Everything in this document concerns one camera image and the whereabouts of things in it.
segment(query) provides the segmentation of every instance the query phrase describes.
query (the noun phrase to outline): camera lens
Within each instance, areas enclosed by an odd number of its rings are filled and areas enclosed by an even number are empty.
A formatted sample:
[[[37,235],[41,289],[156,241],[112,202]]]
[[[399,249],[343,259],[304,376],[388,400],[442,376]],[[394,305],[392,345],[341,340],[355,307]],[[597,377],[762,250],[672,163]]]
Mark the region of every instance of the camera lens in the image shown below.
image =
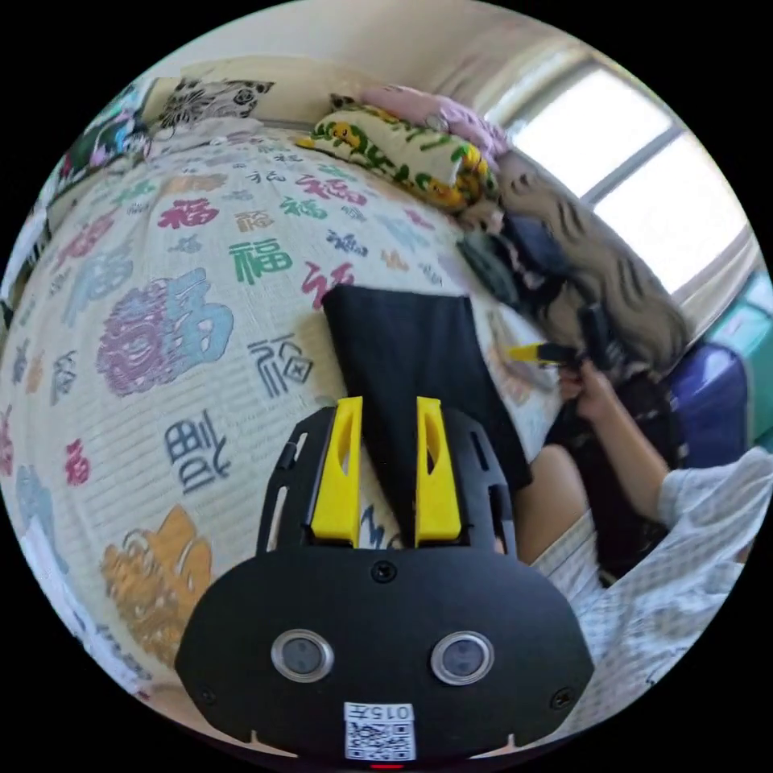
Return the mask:
[[[271,662],[294,682],[317,682],[333,668],[333,649],[310,630],[288,630],[274,641]]]
[[[446,684],[463,686],[481,680],[494,662],[494,649],[483,635],[457,631],[435,645],[430,664],[435,676]]]

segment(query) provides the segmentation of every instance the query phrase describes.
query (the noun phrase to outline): patterned bedsheet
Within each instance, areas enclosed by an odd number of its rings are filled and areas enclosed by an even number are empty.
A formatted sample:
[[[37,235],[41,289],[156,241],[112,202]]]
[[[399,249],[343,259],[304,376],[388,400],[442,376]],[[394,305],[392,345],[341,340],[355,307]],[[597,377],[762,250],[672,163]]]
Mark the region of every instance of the patterned bedsheet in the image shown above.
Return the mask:
[[[345,396],[320,310],[334,285],[471,294],[530,458],[555,416],[555,395],[499,364],[456,223],[295,137],[263,127],[106,177],[9,332],[11,521],[65,624],[134,693],[178,684],[188,617],[252,555],[289,432]],[[361,547],[400,547],[366,455],[361,503]]]

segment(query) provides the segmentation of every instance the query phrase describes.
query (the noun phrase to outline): qr code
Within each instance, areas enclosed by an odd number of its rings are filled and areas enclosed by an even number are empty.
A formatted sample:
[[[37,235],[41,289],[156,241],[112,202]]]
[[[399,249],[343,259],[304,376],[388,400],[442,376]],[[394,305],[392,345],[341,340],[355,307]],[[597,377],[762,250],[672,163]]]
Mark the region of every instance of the qr code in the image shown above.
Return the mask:
[[[346,723],[346,758],[396,763],[415,759],[413,723]]]

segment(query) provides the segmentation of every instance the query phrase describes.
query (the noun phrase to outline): person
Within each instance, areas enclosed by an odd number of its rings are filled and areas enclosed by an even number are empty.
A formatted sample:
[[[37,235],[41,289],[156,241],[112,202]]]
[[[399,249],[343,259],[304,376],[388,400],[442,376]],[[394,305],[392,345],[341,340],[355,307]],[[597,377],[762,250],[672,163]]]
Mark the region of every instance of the person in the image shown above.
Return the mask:
[[[572,458],[548,445],[532,463],[533,482],[515,495],[516,552],[566,596],[596,668],[563,725],[529,748],[608,719],[671,670],[733,588],[773,494],[773,456],[762,449],[724,467],[671,471],[592,363],[562,370],[559,384],[593,428],[630,504],[670,531],[605,587]],[[501,541],[497,550],[504,552]]]

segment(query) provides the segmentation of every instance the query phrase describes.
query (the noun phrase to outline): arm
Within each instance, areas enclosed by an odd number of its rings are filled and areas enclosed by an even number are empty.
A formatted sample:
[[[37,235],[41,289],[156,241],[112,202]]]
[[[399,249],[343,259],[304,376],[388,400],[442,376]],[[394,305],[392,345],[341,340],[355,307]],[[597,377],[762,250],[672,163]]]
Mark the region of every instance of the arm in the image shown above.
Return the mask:
[[[606,377],[590,362],[579,373],[560,374],[564,399],[577,400],[577,414],[590,422],[623,492],[639,515],[657,521],[660,491],[669,469],[643,435]]]
[[[642,517],[658,520],[660,491],[669,472],[665,460],[616,395],[592,425],[631,505]]]

